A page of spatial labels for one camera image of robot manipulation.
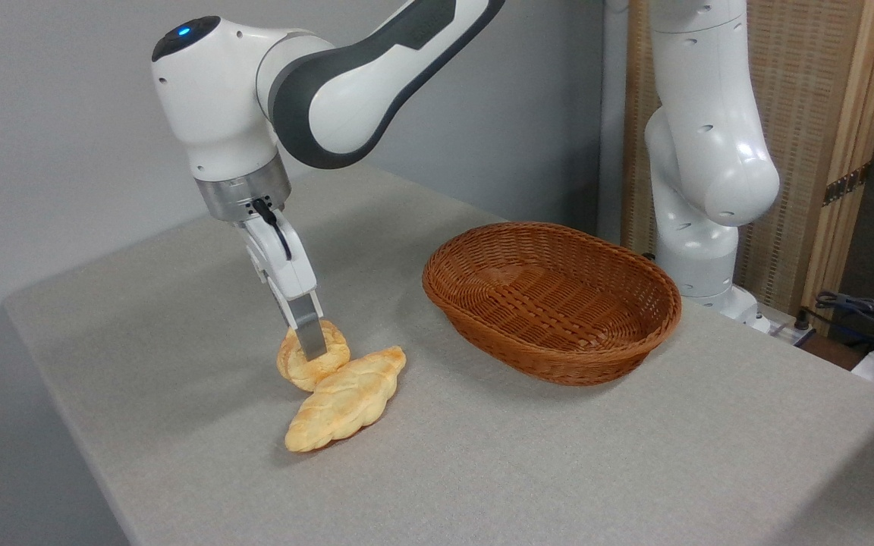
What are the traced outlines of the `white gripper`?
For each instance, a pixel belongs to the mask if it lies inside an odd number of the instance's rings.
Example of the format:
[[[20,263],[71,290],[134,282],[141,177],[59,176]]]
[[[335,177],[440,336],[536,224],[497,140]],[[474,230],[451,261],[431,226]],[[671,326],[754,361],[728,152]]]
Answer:
[[[270,287],[285,324],[312,362],[327,353],[320,325],[325,314],[313,291],[318,282],[294,227],[280,211],[274,211],[274,218],[276,227],[257,216],[238,227],[259,279]]]

